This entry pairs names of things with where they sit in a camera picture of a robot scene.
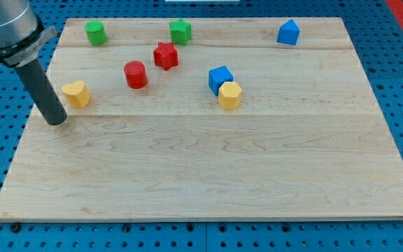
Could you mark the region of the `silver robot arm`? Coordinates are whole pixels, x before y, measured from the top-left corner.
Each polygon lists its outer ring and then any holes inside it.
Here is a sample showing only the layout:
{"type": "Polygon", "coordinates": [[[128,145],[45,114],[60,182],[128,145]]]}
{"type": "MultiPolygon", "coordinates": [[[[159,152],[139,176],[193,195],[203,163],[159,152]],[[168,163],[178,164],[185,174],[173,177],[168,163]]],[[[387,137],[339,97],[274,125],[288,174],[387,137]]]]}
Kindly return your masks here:
{"type": "Polygon", "coordinates": [[[44,27],[29,0],[0,0],[0,64],[21,67],[38,57],[57,32],[44,27]]]}

